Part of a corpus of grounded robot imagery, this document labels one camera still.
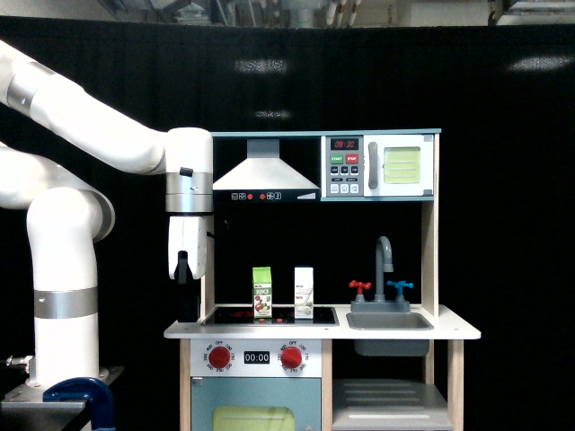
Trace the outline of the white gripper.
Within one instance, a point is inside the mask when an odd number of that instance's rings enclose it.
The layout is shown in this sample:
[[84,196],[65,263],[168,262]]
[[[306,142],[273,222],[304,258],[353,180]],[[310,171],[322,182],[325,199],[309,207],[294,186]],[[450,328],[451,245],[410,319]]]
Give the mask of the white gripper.
[[178,321],[199,319],[199,279],[208,266],[207,218],[171,215],[168,227],[168,271],[178,293]]

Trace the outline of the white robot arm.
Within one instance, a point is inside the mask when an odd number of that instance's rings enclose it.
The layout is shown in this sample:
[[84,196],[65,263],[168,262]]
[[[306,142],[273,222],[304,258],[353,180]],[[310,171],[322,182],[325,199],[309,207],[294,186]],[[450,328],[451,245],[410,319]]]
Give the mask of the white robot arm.
[[[206,130],[148,128],[8,44],[1,47],[1,102],[119,171],[162,174],[169,276],[184,285],[205,275],[213,210],[213,140]],[[3,146],[1,205],[27,213],[35,335],[30,385],[97,377],[94,245],[114,226],[112,203],[61,165]]]

